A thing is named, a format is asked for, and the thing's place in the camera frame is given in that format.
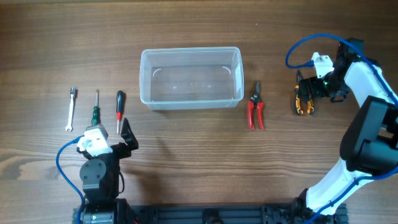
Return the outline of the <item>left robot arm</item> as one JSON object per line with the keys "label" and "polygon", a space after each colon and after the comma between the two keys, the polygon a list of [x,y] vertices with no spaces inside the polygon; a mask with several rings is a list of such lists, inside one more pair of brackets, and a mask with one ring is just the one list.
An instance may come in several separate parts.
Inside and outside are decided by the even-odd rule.
{"label": "left robot arm", "polygon": [[83,205],[73,211],[73,223],[139,223],[140,219],[125,198],[118,195],[124,191],[124,177],[120,160],[131,157],[139,148],[129,121],[124,119],[121,128],[124,142],[110,146],[108,133],[101,124],[88,127],[78,140],[76,151],[87,161],[80,169],[83,182]]}

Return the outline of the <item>silver flex socket wrench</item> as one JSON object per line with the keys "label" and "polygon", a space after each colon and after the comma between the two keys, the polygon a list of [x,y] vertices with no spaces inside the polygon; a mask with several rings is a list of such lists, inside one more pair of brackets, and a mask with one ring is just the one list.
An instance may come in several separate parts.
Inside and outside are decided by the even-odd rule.
{"label": "silver flex socket wrench", "polygon": [[68,123],[65,126],[65,130],[67,132],[73,131],[73,115],[74,115],[74,108],[75,108],[75,98],[76,98],[76,88],[70,88],[70,105],[69,105],[69,112],[68,112]]}

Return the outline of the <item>clear plastic storage container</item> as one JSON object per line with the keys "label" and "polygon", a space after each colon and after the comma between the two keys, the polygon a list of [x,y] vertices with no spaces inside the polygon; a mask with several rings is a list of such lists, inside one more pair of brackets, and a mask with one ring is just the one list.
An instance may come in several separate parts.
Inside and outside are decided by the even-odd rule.
{"label": "clear plastic storage container", "polygon": [[237,47],[146,49],[139,86],[150,110],[234,108],[244,97],[241,52]]}

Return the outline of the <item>red handled pruning snips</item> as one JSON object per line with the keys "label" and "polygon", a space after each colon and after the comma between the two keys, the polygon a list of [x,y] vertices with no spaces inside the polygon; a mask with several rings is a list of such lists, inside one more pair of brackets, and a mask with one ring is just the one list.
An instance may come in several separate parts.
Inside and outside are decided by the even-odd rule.
{"label": "red handled pruning snips", "polygon": [[255,129],[254,127],[254,116],[253,111],[257,112],[257,119],[259,123],[259,127],[265,130],[264,121],[263,121],[263,109],[264,102],[260,96],[261,93],[261,82],[258,81],[256,83],[256,87],[254,89],[254,93],[251,95],[248,101],[248,125],[249,129]]}

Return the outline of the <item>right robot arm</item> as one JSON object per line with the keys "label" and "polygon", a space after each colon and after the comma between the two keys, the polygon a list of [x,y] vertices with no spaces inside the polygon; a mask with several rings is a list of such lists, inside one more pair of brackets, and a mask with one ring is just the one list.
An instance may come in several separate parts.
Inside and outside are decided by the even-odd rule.
{"label": "right robot arm", "polygon": [[315,52],[303,64],[316,75],[297,74],[294,110],[313,114],[313,101],[327,97],[332,103],[345,101],[353,93],[359,111],[340,143],[340,158],[319,183],[294,199],[290,219],[304,223],[328,222],[338,207],[362,186],[397,174],[397,95],[382,75],[377,61],[363,54],[364,42],[332,34],[339,42],[335,60]]}

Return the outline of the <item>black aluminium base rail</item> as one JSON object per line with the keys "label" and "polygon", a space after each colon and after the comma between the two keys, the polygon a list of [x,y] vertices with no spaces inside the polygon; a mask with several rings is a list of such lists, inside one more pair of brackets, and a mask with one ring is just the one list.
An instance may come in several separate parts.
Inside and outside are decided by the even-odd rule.
{"label": "black aluminium base rail", "polygon": [[73,210],[73,223],[305,223],[305,217],[293,217],[287,203],[256,206],[156,207],[132,206],[117,212],[115,206]]}

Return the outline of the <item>green handled screwdriver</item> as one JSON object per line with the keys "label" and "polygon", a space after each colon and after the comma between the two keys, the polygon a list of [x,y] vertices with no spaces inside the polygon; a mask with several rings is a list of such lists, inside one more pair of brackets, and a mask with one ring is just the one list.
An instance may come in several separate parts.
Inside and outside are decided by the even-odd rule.
{"label": "green handled screwdriver", "polygon": [[91,125],[95,126],[100,124],[100,108],[99,108],[99,89],[96,90],[96,101],[95,106],[93,107],[93,115],[91,119]]}

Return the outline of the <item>black red handled screwdriver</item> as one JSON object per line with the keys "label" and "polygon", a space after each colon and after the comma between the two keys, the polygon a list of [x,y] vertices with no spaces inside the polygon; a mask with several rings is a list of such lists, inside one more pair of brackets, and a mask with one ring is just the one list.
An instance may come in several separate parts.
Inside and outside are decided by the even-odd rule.
{"label": "black red handled screwdriver", "polygon": [[125,92],[119,90],[116,95],[116,133],[119,134],[120,126],[121,126],[121,119],[123,116],[124,111],[124,102],[125,102]]}

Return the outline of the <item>orange black needle nose pliers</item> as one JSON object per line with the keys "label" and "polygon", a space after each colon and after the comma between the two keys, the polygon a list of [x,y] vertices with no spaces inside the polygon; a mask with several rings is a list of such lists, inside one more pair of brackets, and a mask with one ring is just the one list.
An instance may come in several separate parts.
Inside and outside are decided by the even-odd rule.
{"label": "orange black needle nose pliers", "polygon": [[303,114],[303,109],[301,108],[301,104],[304,103],[304,102],[301,100],[301,97],[300,97],[299,80],[300,80],[300,79],[304,79],[304,77],[302,76],[300,70],[297,71],[296,77],[297,77],[297,84],[296,84],[296,86],[295,86],[295,88],[294,88],[294,92],[295,92],[295,104],[294,104],[294,109],[295,109],[295,113],[296,113],[297,115],[302,115],[302,114]]}

